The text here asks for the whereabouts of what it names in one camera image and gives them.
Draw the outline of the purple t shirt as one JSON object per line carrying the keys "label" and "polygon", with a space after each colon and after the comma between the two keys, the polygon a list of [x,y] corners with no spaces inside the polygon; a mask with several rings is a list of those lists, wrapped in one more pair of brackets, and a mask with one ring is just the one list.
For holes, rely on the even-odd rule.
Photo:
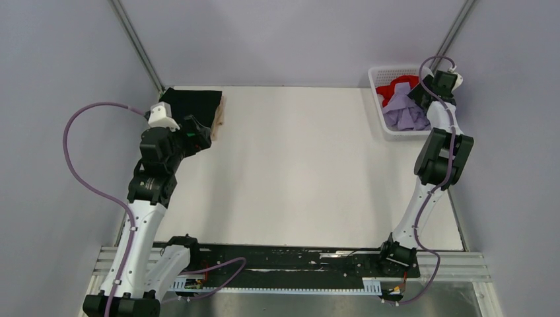
{"label": "purple t shirt", "polygon": [[416,105],[408,93],[409,83],[397,83],[394,93],[382,109],[386,125],[395,131],[427,131],[431,128],[424,111]]}

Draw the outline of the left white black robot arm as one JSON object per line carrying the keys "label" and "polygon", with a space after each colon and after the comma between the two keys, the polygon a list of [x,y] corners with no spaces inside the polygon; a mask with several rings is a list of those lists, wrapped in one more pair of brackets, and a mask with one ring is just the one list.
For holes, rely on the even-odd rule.
{"label": "left white black robot arm", "polygon": [[210,127],[193,115],[180,118],[178,129],[158,124],[142,133],[141,158],[128,185],[124,242],[98,294],[85,297],[82,309],[87,316],[158,316],[162,298],[179,272],[201,267],[197,239],[187,235],[172,237],[155,266],[149,268],[148,263],[181,161],[210,146]]}

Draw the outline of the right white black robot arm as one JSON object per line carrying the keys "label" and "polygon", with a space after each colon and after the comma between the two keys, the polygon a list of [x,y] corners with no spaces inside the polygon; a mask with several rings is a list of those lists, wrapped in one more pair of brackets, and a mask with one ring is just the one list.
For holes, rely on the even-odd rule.
{"label": "right white black robot arm", "polygon": [[417,263],[419,239],[443,193],[456,184],[474,145],[459,128],[453,92],[462,82],[455,70],[427,75],[399,97],[424,114],[431,131],[417,160],[416,183],[404,216],[377,257],[377,268],[388,277],[402,277]]}

